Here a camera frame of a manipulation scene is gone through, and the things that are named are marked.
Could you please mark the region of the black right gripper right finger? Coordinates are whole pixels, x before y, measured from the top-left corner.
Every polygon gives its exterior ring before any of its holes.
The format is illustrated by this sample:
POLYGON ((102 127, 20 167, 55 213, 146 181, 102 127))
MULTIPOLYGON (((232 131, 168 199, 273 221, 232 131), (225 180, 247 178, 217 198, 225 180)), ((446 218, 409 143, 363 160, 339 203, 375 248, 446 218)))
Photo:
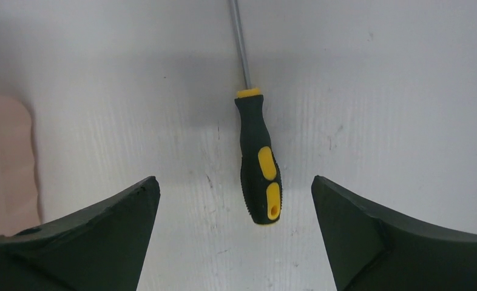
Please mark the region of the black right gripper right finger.
POLYGON ((477 290, 477 235, 440 227, 316 176, 316 215, 338 290, 477 290))

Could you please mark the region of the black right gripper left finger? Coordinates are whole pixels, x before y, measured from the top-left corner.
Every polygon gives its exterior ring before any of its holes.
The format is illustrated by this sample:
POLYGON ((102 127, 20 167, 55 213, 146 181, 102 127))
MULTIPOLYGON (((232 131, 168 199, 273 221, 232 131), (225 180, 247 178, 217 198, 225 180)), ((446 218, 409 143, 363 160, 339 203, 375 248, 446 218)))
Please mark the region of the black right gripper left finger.
POLYGON ((135 290, 160 202, 155 177, 13 236, 0 236, 0 290, 135 290))

